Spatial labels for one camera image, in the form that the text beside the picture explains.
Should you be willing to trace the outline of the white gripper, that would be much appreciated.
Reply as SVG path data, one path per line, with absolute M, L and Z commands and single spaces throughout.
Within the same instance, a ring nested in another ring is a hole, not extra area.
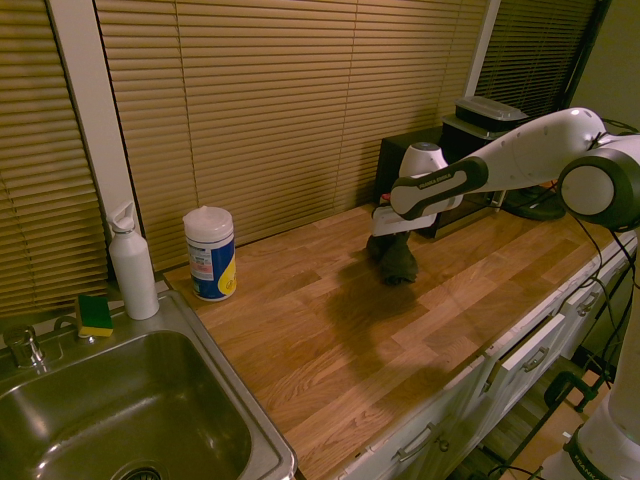
M 395 213 L 391 206 L 380 206 L 372 213 L 371 235 L 381 237 L 427 228 L 435 222 L 436 218 L 436 214 L 430 214 L 415 220 L 405 220 Z

